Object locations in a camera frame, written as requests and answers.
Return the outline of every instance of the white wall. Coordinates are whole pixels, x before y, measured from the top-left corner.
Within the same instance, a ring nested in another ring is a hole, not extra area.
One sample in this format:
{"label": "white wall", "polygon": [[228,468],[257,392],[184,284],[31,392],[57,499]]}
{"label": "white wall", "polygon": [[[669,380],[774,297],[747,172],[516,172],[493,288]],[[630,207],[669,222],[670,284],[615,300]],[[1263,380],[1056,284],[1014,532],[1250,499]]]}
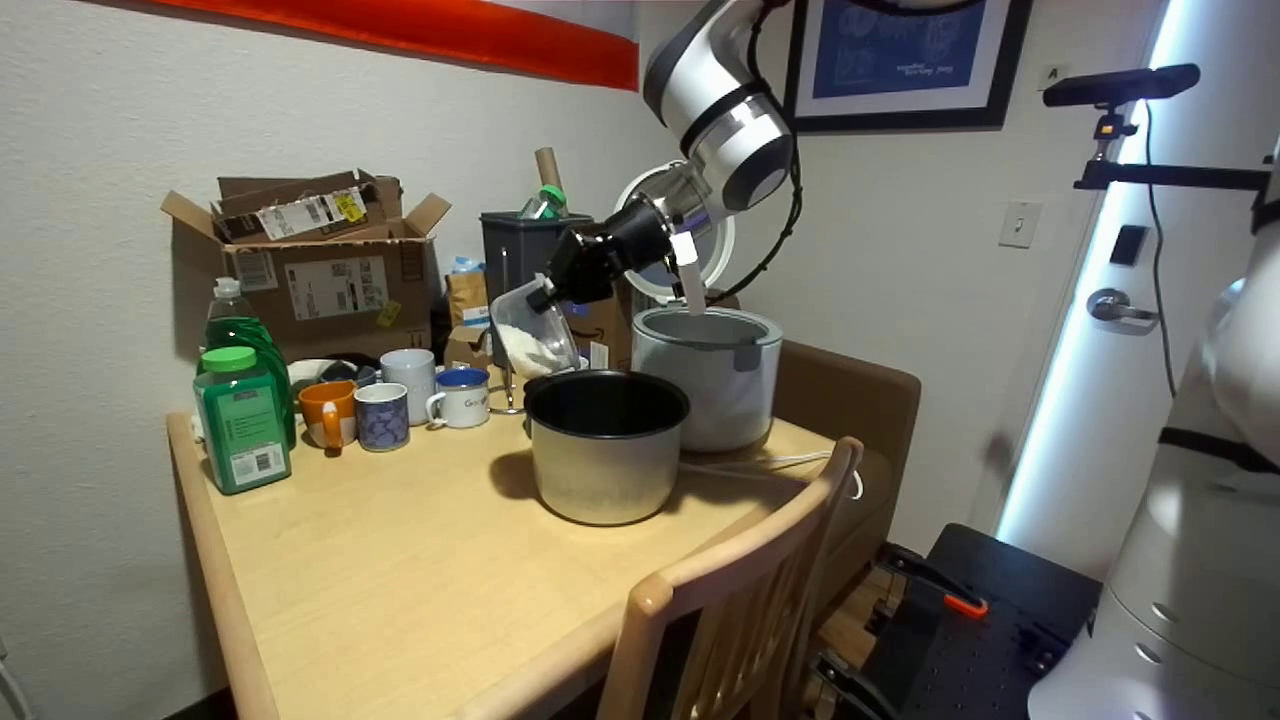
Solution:
{"label": "white wall", "polygon": [[[532,189],[556,143],[583,210],[605,210],[670,138],[635,95],[309,39],[2,0],[0,216],[0,642],[44,716],[163,716],[219,682],[193,604],[158,415],[187,402],[172,350],[167,189],[222,172],[394,172],[457,207],[444,253],[476,247],[485,207]],[[1023,433],[1086,198],[1068,190],[1090,116],[1048,116],[1048,63],[1125,63],[1149,0],[1036,0],[1004,130],[803,134],[809,216],[747,292],[790,335],[922,374],[896,537],[992,522]],[[678,0],[642,4],[670,26]],[[1007,198],[1042,207],[1033,253],[999,253]],[[745,237],[763,244],[761,210]]]}

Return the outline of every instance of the chair backrest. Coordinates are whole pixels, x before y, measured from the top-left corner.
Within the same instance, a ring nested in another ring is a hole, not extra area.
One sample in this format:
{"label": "chair backrest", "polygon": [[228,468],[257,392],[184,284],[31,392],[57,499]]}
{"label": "chair backrest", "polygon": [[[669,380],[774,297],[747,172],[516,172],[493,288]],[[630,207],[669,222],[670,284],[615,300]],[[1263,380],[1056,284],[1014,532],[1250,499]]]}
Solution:
{"label": "chair backrest", "polygon": [[772,412],[809,433],[864,445],[864,494],[834,504],[816,598],[820,608],[840,608],[845,591],[871,570],[875,546],[893,527],[910,454],[919,380],[888,362],[785,340]]}
{"label": "chair backrest", "polygon": [[859,441],[840,437],[820,478],[789,504],[630,586],[605,675],[605,720],[790,716],[785,707],[798,697],[812,634],[812,568],[859,450]]}

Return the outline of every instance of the metal pot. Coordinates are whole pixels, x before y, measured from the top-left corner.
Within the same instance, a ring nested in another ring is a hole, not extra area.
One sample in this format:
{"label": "metal pot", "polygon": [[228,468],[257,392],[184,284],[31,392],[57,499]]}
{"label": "metal pot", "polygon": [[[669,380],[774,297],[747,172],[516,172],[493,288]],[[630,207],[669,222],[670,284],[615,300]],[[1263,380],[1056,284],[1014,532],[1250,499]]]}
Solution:
{"label": "metal pot", "polygon": [[659,374],[535,374],[525,384],[538,499],[574,522],[635,522],[662,508],[687,395]]}

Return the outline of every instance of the plastic bottle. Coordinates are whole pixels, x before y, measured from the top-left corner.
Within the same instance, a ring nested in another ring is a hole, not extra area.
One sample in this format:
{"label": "plastic bottle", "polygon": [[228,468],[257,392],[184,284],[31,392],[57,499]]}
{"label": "plastic bottle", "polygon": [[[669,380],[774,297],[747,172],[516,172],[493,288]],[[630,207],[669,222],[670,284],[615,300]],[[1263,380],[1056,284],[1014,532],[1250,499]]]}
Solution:
{"label": "plastic bottle", "polygon": [[566,190],[559,181],[556,147],[535,147],[535,194],[525,203],[525,219],[556,222],[566,210]]}
{"label": "plastic bottle", "polygon": [[285,478],[292,472],[279,392],[257,347],[222,345],[200,350],[196,402],[212,483],[222,494]]}
{"label": "plastic bottle", "polygon": [[248,345],[257,350],[257,358],[270,373],[285,446],[292,446],[296,445],[296,412],[292,412],[289,362],[285,362],[285,350],[270,340],[269,324],[245,305],[237,274],[219,274],[212,284],[212,305],[206,305],[206,324],[203,324],[203,350],[228,347],[228,345]]}

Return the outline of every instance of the picture frame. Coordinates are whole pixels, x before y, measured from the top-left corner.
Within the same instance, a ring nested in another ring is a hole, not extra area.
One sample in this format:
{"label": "picture frame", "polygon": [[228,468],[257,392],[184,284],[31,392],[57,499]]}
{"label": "picture frame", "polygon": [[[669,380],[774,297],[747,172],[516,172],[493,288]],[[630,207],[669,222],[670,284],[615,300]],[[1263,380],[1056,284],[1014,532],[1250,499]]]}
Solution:
{"label": "picture frame", "polygon": [[789,116],[794,130],[1004,126],[1033,0],[893,14],[794,0]]}

